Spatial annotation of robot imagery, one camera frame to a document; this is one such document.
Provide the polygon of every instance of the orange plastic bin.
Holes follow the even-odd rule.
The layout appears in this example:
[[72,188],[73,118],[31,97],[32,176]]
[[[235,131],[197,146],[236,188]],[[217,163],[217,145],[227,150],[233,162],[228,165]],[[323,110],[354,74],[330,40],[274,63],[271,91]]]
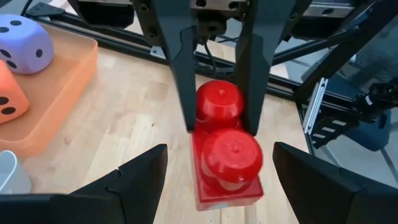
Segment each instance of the orange plastic bin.
[[43,25],[51,35],[55,57],[32,76],[14,75],[29,101],[25,114],[0,125],[0,151],[17,156],[42,152],[70,114],[96,71],[95,40]]

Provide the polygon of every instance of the wooden table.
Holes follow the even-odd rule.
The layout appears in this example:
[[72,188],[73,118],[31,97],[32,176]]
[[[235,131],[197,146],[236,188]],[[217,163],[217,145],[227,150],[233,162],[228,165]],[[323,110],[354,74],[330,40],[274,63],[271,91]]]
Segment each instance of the wooden table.
[[[73,11],[65,0],[52,4]],[[128,29],[141,32],[137,21]],[[231,47],[211,43],[210,49],[217,57],[234,60]],[[272,72],[287,76],[283,65],[273,67]],[[197,76],[197,86],[208,80]],[[185,132],[169,67],[100,49],[96,77],[49,148],[25,160],[24,167],[35,193],[70,193],[166,143],[169,164],[154,223],[297,223],[272,162],[276,141],[307,150],[295,103],[267,95],[256,139],[264,153],[263,198],[248,207],[197,212],[190,136]]]

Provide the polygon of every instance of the white cup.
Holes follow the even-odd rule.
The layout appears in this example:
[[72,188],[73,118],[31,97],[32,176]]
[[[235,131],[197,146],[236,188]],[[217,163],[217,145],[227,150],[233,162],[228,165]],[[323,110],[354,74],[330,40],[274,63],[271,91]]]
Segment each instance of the white cup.
[[11,151],[0,152],[0,194],[28,194],[29,176]]

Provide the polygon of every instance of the purple dice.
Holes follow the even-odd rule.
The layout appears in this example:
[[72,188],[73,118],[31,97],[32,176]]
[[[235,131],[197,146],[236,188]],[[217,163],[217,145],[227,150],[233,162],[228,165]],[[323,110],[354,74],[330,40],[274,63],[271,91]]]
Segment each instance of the purple dice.
[[0,59],[11,71],[30,75],[45,69],[54,58],[50,35],[28,18],[0,15]]

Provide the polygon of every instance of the dice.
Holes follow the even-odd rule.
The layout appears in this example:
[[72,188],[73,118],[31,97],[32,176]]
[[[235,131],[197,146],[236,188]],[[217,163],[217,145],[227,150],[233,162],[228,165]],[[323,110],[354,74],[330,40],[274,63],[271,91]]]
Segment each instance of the dice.
[[29,102],[6,63],[0,60],[0,124],[24,114]]
[[12,72],[37,73],[53,58],[52,39],[42,26],[23,16],[0,15],[0,59]]

